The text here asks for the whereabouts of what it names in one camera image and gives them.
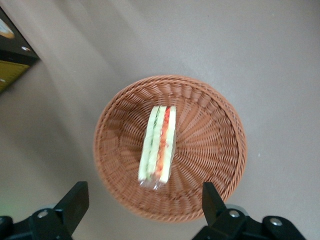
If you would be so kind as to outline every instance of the sandwich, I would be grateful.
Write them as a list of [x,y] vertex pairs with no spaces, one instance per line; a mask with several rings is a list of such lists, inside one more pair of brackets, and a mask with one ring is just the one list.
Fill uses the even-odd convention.
[[158,188],[170,177],[175,151],[176,107],[155,106],[149,116],[139,164],[138,180]]

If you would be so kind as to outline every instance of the black box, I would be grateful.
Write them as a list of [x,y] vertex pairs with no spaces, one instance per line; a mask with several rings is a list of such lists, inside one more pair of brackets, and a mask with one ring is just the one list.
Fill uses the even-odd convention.
[[0,7],[0,93],[39,59]]

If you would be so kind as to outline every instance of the metal screw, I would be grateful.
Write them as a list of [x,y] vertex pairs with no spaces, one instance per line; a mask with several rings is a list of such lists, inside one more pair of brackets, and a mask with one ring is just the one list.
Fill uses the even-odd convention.
[[236,210],[231,210],[229,212],[230,216],[233,217],[233,218],[238,218],[240,217],[240,214],[236,211]]
[[27,48],[27,47],[25,47],[25,46],[22,46],[21,48],[22,48],[22,50],[27,51],[27,52],[30,52],[30,51],[31,51],[30,48]]
[[38,218],[43,218],[43,217],[45,217],[45,216],[47,216],[48,215],[48,212],[46,211],[46,210],[44,210],[44,211],[42,211],[42,212],[40,212],[39,214],[38,214]]
[[282,226],[282,222],[278,218],[270,218],[270,222],[275,226]]

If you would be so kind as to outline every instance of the yellow label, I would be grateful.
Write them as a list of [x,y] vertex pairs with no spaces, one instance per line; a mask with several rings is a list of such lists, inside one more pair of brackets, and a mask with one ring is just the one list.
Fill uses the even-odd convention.
[[30,66],[20,63],[0,60],[0,92],[15,81]]

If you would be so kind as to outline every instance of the wicker basket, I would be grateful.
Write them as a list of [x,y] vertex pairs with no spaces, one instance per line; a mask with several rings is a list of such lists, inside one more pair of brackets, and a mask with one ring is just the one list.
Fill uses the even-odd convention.
[[[176,106],[176,150],[168,183],[139,186],[144,133],[153,106]],[[161,222],[203,216],[202,184],[225,201],[245,169],[247,144],[233,106],[211,86],[179,75],[153,76],[121,90],[98,120],[94,157],[111,194],[132,212]]]

